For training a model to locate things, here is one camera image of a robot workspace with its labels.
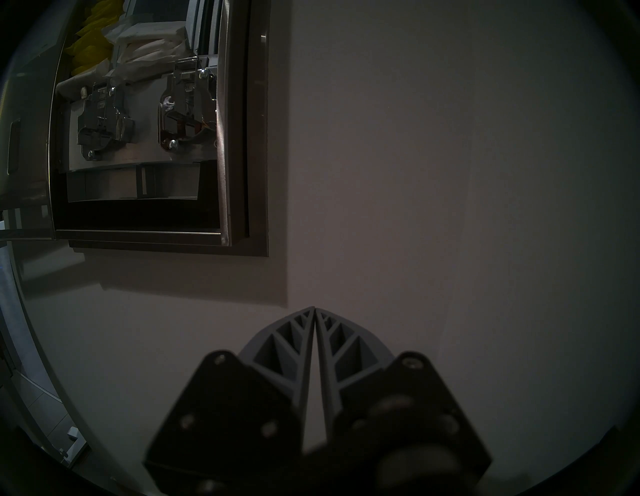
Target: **wall-mounted cabinet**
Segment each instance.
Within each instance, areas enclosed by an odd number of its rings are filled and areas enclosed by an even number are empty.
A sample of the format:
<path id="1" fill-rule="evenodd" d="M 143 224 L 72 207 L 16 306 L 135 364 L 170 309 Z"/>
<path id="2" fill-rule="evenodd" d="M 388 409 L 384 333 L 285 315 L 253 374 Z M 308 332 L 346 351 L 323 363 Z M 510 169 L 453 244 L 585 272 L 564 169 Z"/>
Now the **wall-mounted cabinet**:
<path id="1" fill-rule="evenodd" d="M 85 8 L 54 5 L 60 32 L 42 44 L 34 26 L 5 72 L 2 237 L 267 255 L 269 3 L 125 2 L 121 20 L 184 21 L 188 55 L 161 74 L 107 77 L 73 99 L 56 85 L 70 77 L 63 49 Z"/>

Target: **bolt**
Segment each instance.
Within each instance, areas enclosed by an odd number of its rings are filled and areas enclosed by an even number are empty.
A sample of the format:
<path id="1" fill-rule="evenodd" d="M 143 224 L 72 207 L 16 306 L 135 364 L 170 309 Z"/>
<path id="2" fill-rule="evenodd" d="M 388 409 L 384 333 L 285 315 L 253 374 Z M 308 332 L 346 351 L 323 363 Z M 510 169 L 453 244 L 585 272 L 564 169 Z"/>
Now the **bolt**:
<path id="1" fill-rule="evenodd" d="M 196 417 L 193 416 L 192 413 L 187 413 L 180 418 L 180 427 L 183 431 L 188 431 L 191 429 L 191 426 L 196 421 Z"/>
<path id="2" fill-rule="evenodd" d="M 438 421 L 448 434 L 456 434 L 460 430 L 460 424 L 453 415 L 446 413 L 439 416 Z"/>
<path id="3" fill-rule="evenodd" d="M 263 437 L 272 438 L 278 433 L 278 423 L 275 420 L 270 420 L 261 427 L 260 431 Z"/>
<path id="4" fill-rule="evenodd" d="M 424 363 L 422 363 L 422 360 L 418 360 L 417 358 L 414 358 L 412 356 L 406 357 L 402 361 L 402 364 L 408 369 L 413 369 L 415 371 L 424 367 Z"/>
<path id="5" fill-rule="evenodd" d="M 169 112 L 169 110 L 173 110 L 174 106 L 175 106 L 175 102 L 172 100 L 170 96 L 165 98 L 164 101 L 162 102 L 162 108 L 164 109 L 165 112 Z"/>

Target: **metal bracket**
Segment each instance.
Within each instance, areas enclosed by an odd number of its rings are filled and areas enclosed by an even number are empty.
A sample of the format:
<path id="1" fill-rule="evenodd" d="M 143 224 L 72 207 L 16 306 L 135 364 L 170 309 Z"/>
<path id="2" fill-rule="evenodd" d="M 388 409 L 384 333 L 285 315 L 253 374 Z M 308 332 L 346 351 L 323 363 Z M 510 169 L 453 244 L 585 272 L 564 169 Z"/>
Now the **metal bracket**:
<path id="1" fill-rule="evenodd" d="M 158 142 L 168 152 L 216 137 L 216 75 L 207 58 L 175 64 L 158 107 Z"/>
<path id="2" fill-rule="evenodd" d="M 111 143 L 130 142 L 134 121 L 124 112 L 124 87 L 94 86 L 84 99 L 77 128 L 77 142 L 86 160 L 100 160 L 102 151 Z"/>
<path id="3" fill-rule="evenodd" d="M 163 426 L 145 466 L 165 494 L 205 493 L 216 484 L 300 455 L 291 402 L 230 351 L 207 355 Z"/>

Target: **screw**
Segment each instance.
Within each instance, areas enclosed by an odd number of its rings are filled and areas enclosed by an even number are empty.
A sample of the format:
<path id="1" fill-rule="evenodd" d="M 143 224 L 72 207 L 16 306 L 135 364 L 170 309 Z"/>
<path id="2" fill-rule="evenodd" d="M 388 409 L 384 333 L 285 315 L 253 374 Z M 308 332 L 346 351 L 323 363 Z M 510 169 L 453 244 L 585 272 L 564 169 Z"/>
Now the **screw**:
<path id="1" fill-rule="evenodd" d="M 412 356 L 406 357 L 402 361 L 402 364 L 408 369 L 413 369 L 415 371 L 424 367 L 424 363 L 422 363 L 422 360 L 418 360 L 417 358 L 414 358 Z"/>
<path id="2" fill-rule="evenodd" d="M 272 438 L 278 433 L 278 423 L 275 420 L 270 420 L 261 427 L 260 431 L 263 437 Z"/>
<path id="3" fill-rule="evenodd" d="M 187 413 L 180 419 L 180 427 L 183 431 L 188 431 L 189 429 L 191 429 L 191 426 L 195 421 L 196 417 L 194 417 L 192 413 Z"/>
<path id="4" fill-rule="evenodd" d="M 453 415 L 446 413 L 439 416 L 438 421 L 448 434 L 456 434 L 460 430 L 460 424 Z"/>

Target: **cabinet door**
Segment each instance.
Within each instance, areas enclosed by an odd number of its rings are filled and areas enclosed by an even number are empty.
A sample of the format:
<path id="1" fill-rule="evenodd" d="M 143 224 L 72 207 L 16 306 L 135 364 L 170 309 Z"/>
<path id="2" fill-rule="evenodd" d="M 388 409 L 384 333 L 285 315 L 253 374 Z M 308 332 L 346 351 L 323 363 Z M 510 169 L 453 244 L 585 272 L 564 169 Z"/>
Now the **cabinet door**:
<path id="1" fill-rule="evenodd" d="M 0 86 L 0 239 L 52 239 L 51 108 L 76 2 L 54 2 L 24 37 Z"/>

